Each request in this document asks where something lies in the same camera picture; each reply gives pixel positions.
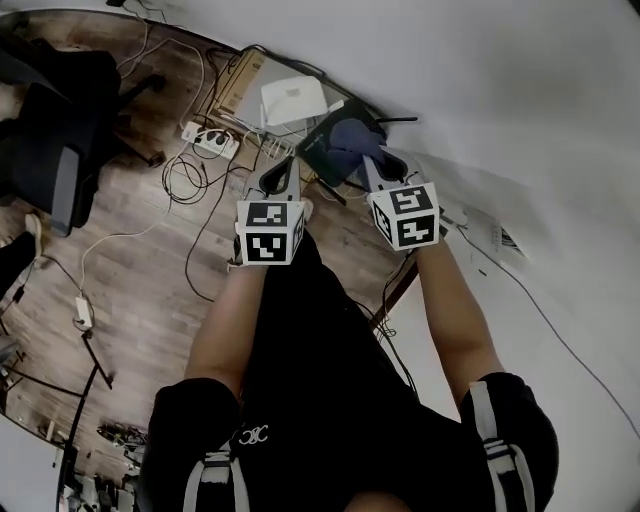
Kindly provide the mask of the black router with antennas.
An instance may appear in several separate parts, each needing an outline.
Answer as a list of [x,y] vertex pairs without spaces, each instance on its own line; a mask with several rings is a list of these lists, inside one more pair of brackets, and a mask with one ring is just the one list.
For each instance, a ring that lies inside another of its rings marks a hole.
[[[382,135],[386,141],[387,135],[383,127],[374,119],[362,102],[349,99],[344,106],[329,113],[318,126],[310,131],[308,136],[301,141],[296,150],[296,156],[302,159],[312,171],[327,185],[335,188],[346,182],[353,182],[361,190],[369,193],[364,163],[357,169],[344,169],[332,163],[327,150],[329,148],[329,136],[333,126],[345,119],[357,119],[362,121],[369,129]],[[381,150],[392,149],[387,146]]]

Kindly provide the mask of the blue-grey cloth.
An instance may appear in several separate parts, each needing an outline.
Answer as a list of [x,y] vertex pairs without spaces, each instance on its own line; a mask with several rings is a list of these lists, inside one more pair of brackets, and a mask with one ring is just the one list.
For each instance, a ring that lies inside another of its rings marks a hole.
[[327,154],[337,166],[355,170],[364,162],[365,156],[383,163],[381,147],[385,145],[382,135],[369,129],[362,121],[349,118],[333,126]]

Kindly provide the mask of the person's right forearm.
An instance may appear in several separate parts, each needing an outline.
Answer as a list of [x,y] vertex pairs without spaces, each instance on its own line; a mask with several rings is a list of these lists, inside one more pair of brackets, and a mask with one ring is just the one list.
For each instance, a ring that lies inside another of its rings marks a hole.
[[454,402],[470,385],[504,370],[482,309],[445,240],[416,253],[425,315]]

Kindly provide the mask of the white antenna modem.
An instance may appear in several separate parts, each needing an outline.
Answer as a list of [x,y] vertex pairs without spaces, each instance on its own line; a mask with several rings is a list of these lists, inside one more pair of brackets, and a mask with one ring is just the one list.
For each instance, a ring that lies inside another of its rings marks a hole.
[[261,127],[282,127],[288,123],[332,113],[345,104],[327,102],[321,82],[313,76],[297,76],[261,87]]

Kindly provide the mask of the white power adapter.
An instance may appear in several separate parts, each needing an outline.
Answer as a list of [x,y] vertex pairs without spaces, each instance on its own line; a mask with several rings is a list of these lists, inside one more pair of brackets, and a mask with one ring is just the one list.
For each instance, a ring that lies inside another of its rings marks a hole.
[[90,301],[84,295],[79,295],[75,298],[75,303],[77,311],[75,323],[80,329],[92,329],[94,326],[94,313]]

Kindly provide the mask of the person's black clothing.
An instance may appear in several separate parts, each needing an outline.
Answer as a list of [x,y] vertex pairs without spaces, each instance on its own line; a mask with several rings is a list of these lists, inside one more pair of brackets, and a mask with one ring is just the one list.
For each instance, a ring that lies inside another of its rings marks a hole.
[[305,235],[265,267],[239,397],[208,378],[156,395],[140,512],[545,512],[555,430],[517,375],[422,405]]

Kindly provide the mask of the white wall panel box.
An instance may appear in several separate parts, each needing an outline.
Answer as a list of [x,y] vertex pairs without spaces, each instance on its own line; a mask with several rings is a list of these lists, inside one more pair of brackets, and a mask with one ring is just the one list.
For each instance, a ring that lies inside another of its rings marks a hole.
[[513,267],[521,266],[528,260],[521,245],[497,219],[472,207],[465,207],[464,215],[465,236],[488,259]]

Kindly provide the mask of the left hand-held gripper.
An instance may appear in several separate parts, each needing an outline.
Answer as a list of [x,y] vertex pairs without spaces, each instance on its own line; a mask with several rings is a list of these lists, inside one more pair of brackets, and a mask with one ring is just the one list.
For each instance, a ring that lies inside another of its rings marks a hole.
[[244,265],[292,263],[306,223],[305,203],[299,201],[300,197],[296,157],[286,157],[251,173],[245,182],[244,199],[254,201],[237,202],[236,233]]

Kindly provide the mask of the person's left forearm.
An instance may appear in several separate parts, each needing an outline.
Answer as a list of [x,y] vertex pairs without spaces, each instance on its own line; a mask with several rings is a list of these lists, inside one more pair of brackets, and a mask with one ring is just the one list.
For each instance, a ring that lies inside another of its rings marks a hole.
[[239,397],[252,353],[267,269],[230,271],[193,340],[184,377],[208,378]]

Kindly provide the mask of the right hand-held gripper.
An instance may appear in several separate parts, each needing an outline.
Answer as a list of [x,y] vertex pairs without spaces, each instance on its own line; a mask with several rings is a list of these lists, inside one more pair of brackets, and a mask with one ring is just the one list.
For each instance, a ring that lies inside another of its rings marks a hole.
[[437,244],[440,209],[434,184],[424,183],[423,168],[412,154],[384,149],[383,156],[383,164],[363,156],[375,226],[395,251]]

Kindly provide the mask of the black mesh office chair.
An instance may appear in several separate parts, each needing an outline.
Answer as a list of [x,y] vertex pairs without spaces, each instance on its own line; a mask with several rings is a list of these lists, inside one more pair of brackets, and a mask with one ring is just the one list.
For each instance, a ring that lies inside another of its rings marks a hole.
[[138,153],[116,134],[121,111],[166,80],[151,74],[122,92],[106,51],[61,51],[0,33],[0,82],[27,88],[19,115],[0,121],[0,200],[19,198],[49,214],[54,233],[66,237],[87,222],[100,169]]

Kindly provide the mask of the white power strip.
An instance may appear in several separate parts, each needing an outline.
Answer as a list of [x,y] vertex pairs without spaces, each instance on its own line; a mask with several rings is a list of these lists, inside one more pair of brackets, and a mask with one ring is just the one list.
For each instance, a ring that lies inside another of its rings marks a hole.
[[240,148],[240,141],[230,131],[206,128],[193,121],[185,125],[181,138],[195,147],[227,160],[232,160]]

